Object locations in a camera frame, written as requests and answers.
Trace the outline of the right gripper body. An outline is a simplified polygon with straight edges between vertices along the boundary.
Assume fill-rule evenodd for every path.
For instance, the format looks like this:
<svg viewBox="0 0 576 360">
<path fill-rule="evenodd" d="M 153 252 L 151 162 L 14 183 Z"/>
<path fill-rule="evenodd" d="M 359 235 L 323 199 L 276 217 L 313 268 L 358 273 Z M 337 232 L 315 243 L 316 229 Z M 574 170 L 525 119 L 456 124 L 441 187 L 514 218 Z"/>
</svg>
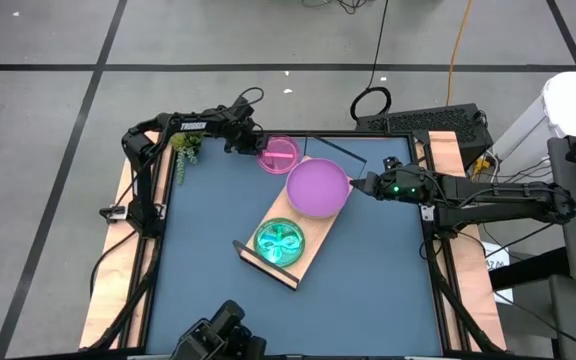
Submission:
<svg viewBox="0 0 576 360">
<path fill-rule="evenodd" d="M 426 203 L 428 190 L 422 176 L 412 170 L 391 169 L 378 175 L 373 188 L 378 200 Z"/>
</svg>

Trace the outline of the cyan transparent plate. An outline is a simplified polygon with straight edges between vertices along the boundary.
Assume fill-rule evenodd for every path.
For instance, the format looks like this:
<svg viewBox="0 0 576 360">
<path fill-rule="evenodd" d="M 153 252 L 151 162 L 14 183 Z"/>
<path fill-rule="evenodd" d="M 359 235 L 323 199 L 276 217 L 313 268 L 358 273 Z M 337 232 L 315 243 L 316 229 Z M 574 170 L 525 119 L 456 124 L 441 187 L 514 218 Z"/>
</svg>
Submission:
<svg viewBox="0 0 576 360">
<path fill-rule="evenodd" d="M 254 235 L 255 252 L 278 267 L 296 263 L 305 250 L 306 238 L 300 226 L 286 218 L 272 218 Z"/>
</svg>

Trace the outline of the black metal beam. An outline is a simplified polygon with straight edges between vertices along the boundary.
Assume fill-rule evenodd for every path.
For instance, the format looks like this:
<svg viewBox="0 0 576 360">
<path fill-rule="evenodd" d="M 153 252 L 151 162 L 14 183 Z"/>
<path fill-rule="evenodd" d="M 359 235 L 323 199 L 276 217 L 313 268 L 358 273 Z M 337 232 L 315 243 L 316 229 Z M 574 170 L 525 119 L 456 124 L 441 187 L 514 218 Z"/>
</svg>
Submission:
<svg viewBox="0 0 576 360">
<path fill-rule="evenodd" d="M 489 272 L 492 289 L 505 290 L 542 281 L 553 275 L 570 274 L 567 250 L 561 247 Z"/>
</svg>

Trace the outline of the wooden cutting board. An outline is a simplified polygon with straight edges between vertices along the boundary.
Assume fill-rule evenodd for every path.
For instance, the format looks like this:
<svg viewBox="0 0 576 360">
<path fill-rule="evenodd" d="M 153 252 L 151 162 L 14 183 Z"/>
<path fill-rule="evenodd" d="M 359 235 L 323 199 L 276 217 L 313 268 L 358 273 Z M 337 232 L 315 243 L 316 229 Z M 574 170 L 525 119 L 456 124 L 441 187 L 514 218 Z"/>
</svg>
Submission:
<svg viewBox="0 0 576 360">
<path fill-rule="evenodd" d="M 335 151 L 358 161 L 362 167 L 365 167 L 367 164 L 367 160 L 364 159 L 363 157 L 351 152 L 350 150 L 334 142 L 329 141 L 329 139 L 325 137 L 320 137 L 313 133 L 309 133 L 305 136 L 305 140 L 302 147 L 302 156 L 300 157 L 299 163 L 301 163 L 303 160 L 307 158 L 324 158 L 324 157 L 314 157 L 308 154 L 309 145 L 313 142 L 319 142 L 326 147 L 332 148 Z M 235 240 L 233 242 L 233 246 L 235 248 L 236 253 L 238 254 L 239 258 L 242 261 L 255 267 L 256 269 L 260 270 L 261 272 L 265 273 L 271 278 L 279 281 L 288 288 L 295 290 L 299 287 L 301 281 L 303 280 L 309 267 L 313 263 L 317 253 L 321 249 L 327 235 L 332 229 L 339 213 L 343 208 L 340 210 L 339 213 L 328 218 L 311 218 L 302 215 L 292 207 L 292 205 L 288 200 L 288 196 L 286 194 L 286 180 L 284 187 L 282 188 L 279 195 L 272 203 L 271 207 L 268 209 L 267 213 L 262 218 L 262 221 L 254 230 L 249 240 L 245 243 L 241 243 Z M 254 249 L 254 235 L 258 227 L 265 221 L 268 221 L 272 218 L 286 218 L 294 221 L 300 226 L 306 238 L 306 246 L 301 258 L 293 265 L 285 268 L 278 267 L 268 262 L 260 255 L 258 255 Z"/>
</svg>

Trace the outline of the black computer case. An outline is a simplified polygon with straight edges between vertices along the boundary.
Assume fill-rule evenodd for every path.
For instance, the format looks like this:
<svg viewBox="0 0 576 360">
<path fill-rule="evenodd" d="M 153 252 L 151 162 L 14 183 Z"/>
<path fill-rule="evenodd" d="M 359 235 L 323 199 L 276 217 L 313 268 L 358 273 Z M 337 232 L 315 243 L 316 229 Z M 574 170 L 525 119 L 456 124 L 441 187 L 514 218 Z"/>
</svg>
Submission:
<svg viewBox="0 0 576 360">
<path fill-rule="evenodd" d="M 355 129 L 383 134 L 452 131 L 465 168 L 493 145 L 487 116 L 474 103 L 359 117 Z"/>
</svg>

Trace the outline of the blue grey table mat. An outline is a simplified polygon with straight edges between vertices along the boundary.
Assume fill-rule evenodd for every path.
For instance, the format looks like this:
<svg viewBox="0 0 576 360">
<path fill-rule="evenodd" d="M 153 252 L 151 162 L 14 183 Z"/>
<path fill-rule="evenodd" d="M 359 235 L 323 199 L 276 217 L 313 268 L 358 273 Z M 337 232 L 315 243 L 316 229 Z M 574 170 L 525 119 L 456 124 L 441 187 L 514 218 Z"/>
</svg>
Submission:
<svg viewBox="0 0 576 360">
<path fill-rule="evenodd" d="M 412 204 L 353 191 L 297 289 L 242 261 L 285 179 L 207 139 L 173 188 L 146 349 L 171 352 L 227 300 L 271 354 L 435 356 L 441 351 Z"/>
</svg>

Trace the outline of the artificial green plant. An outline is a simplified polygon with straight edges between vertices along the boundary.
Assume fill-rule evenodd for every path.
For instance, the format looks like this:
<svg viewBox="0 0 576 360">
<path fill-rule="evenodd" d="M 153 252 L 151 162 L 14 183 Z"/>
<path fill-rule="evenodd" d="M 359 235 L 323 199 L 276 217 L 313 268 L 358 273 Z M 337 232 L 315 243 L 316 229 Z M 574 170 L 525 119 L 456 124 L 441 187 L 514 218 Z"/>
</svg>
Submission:
<svg viewBox="0 0 576 360">
<path fill-rule="evenodd" d="M 204 136 L 204 132 L 186 132 L 177 133 L 170 139 L 170 145 L 176 154 L 175 178 L 179 185 L 184 182 L 186 165 L 198 163 Z"/>
</svg>

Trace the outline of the white paper sheet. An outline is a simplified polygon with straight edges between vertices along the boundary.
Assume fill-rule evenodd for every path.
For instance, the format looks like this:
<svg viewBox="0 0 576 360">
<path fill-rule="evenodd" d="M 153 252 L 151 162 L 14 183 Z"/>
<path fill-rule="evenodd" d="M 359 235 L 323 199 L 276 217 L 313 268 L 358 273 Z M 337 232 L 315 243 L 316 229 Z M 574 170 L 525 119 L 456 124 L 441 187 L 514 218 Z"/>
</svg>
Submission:
<svg viewBox="0 0 576 360">
<path fill-rule="evenodd" d="M 486 265 L 489 271 L 496 270 L 510 264 L 510 256 L 506 250 L 501 250 L 501 246 L 497 244 L 482 243 L 485 251 Z M 514 300 L 513 290 L 495 290 L 494 299 L 497 303 L 510 305 Z"/>
</svg>

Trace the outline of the purple plate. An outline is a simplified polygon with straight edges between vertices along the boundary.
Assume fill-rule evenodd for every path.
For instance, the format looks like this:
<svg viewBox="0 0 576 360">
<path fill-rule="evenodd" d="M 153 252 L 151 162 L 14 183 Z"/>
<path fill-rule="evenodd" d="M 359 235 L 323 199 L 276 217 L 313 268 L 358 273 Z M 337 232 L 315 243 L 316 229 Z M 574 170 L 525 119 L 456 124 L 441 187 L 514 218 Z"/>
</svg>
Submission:
<svg viewBox="0 0 576 360">
<path fill-rule="evenodd" d="M 350 191 L 345 171 L 324 158 L 303 160 L 286 180 L 290 204 L 297 212 L 311 218 L 328 218 L 339 213 Z"/>
</svg>

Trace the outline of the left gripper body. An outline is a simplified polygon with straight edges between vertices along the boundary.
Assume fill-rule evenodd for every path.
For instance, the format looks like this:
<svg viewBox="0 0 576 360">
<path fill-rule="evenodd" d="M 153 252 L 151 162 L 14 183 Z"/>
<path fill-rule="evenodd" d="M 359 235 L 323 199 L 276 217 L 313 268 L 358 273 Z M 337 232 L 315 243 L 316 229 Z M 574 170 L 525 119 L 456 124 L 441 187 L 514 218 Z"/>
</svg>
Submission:
<svg viewBox="0 0 576 360">
<path fill-rule="evenodd" d="M 222 126 L 226 153 L 259 153 L 259 137 L 254 133 L 255 123 L 251 118 L 254 109 L 249 104 L 238 104 L 230 108 Z"/>
</svg>

